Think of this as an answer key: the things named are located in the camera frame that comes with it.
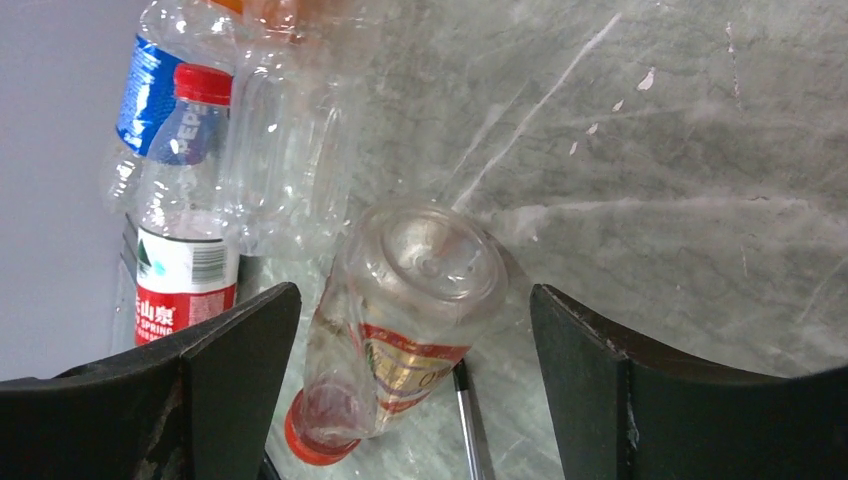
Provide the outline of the clear bottle by left arm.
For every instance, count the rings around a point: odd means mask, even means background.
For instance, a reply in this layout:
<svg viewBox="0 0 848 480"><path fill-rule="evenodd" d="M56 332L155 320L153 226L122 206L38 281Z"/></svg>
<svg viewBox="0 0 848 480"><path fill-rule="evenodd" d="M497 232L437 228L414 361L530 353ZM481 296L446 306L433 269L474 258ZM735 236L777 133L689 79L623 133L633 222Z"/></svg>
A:
<svg viewBox="0 0 848 480"><path fill-rule="evenodd" d="M352 183L354 88L321 40L271 31L245 46L220 200L242 255L308 259L333 247Z"/></svg>

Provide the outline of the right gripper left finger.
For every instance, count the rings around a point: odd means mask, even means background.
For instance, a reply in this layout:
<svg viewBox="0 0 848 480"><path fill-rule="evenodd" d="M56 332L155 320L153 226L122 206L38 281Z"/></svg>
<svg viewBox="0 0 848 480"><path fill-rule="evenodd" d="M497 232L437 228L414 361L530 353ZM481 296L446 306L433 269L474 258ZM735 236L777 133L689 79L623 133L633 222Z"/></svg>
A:
<svg viewBox="0 0 848 480"><path fill-rule="evenodd" d="M1 385L5 479L268 479L265 443L298 329L282 283L196 326Z"/></svg>

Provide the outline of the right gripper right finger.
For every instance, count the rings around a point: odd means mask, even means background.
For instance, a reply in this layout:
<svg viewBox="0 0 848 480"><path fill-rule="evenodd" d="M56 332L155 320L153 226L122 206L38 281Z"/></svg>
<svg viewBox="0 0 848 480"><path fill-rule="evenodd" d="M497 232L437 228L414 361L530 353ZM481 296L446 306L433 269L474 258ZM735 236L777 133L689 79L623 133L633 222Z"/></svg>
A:
<svg viewBox="0 0 848 480"><path fill-rule="evenodd" d="M783 378L685 353L556 288L530 294L568 479L843 479L847 370Z"/></svg>

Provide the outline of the red cap clear bottle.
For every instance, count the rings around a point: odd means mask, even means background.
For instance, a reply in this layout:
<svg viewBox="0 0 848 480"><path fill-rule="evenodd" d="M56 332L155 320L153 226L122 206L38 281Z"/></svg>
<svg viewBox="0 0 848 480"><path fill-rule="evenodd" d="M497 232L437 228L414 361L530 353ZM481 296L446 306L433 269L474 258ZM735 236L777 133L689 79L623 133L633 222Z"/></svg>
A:
<svg viewBox="0 0 848 480"><path fill-rule="evenodd" d="M493 326L508 286L495 241L467 217L410 198L369 207L309 325L284 421L292 453L327 466L394 429Z"/></svg>

